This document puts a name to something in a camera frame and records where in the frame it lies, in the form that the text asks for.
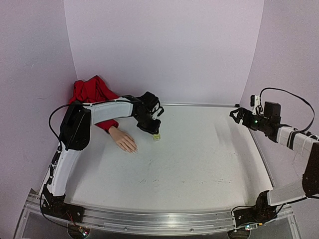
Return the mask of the yellow nail polish bottle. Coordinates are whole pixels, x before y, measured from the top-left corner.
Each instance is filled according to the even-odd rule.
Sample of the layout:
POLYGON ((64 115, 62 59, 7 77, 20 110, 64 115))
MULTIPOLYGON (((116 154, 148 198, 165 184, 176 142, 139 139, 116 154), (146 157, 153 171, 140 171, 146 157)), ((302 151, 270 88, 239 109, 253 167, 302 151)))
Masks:
POLYGON ((160 139, 161 139, 160 133, 158 133, 158 134, 153 134, 153 140, 154 140, 154 141, 159 141, 160 139))

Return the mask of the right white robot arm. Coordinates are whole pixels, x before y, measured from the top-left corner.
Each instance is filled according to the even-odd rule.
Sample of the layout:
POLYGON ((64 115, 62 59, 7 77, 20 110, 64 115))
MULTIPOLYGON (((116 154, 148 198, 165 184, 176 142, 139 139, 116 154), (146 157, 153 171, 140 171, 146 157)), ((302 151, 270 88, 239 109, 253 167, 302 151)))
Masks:
MULTIPOLYGON (((282 123, 297 128, 305 127, 313 117, 312 110, 300 100, 284 100, 281 103, 282 123)), ((275 189, 283 188, 302 178, 307 161, 295 152, 275 144, 267 139, 263 133, 250 132, 263 159, 275 189)), ((297 222, 301 228, 313 228, 319 224, 316 214, 319 212, 319 201, 308 199, 292 204, 297 222)))

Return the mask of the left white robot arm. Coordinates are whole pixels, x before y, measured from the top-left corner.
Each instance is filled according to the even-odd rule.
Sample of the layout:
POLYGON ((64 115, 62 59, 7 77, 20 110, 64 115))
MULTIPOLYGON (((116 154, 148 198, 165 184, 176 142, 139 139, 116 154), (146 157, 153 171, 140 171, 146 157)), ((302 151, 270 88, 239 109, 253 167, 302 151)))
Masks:
POLYGON ((66 105, 67 111, 55 136, 58 147, 49 166, 40 196, 43 215, 79 223, 84 208, 65 203, 66 185, 82 150, 90 142, 91 126, 106 120, 133 117, 137 127, 149 134, 159 133, 160 115, 164 112, 159 98, 150 92, 140 97, 126 95, 97 103, 75 101, 66 105))

